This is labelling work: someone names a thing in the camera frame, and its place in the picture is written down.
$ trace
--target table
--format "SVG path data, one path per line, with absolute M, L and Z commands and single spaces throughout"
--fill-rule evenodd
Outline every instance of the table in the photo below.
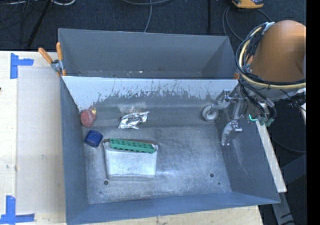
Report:
M 10 79 L 11 53 L 33 59 Z M 56 60 L 57 53 L 49 52 Z M 60 122 L 59 78 L 38 52 L 0 51 L 0 214 L 6 196 L 16 215 L 34 213 L 26 224 L 66 224 Z M 265 126 L 257 123 L 279 193 L 286 192 Z M 120 220 L 104 225 L 262 225 L 258 206 Z

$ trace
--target gray bin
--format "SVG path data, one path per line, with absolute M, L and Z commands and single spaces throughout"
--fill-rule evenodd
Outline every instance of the gray bin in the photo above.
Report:
M 66 76 L 60 79 L 66 221 L 84 224 L 280 202 L 255 123 L 221 146 L 228 118 L 204 107 L 238 83 L 228 37 L 58 30 Z M 91 128 L 80 111 L 96 108 Z M 119 129 L 123 115 L 149 111 L 139 129 Z M 158 146 L 151 180 L 108 179 L 103 139 Z

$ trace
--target bin floor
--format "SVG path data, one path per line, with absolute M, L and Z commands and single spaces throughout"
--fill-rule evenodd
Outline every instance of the bin floor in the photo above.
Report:
M 155 178 L 107 178 L 103 144 L 84 143 L 87 197 L 90 204 L 193 194 L 231 192 L 216 127 L 207 125 L 148 126 L 139 130 L 93 126 L 103 139 L 148 140 L 158 145 Z M 88 129 L 83 129 L 86 136 Z

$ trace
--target red ball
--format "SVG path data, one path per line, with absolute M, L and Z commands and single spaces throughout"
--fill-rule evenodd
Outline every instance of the red ball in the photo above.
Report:
M 96 115 L 91 109 L 84 109 L 80 114 L 80 120 L 84 127 L 90 128 L 96 120 Z

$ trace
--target blue block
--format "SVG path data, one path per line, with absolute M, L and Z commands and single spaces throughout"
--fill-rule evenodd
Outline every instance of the blue block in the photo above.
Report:
M 97 148 L 103 138 L 103 135 L 95 130 L 90 130 L 86 135 L 84 142 L 92 147 Z
M 10 195 L 5 197 L 5 214 L 0 217 L 0 224 L 15 225 L 16 223 L 33 222 L 35 214 L 16 215 L 16 198 Z
M 32 66 L 34 64 L 33 59 L 19 59 L 18 55 L 11 53 L 10 64 L 10 79 L 18 78 L 18 66 Z

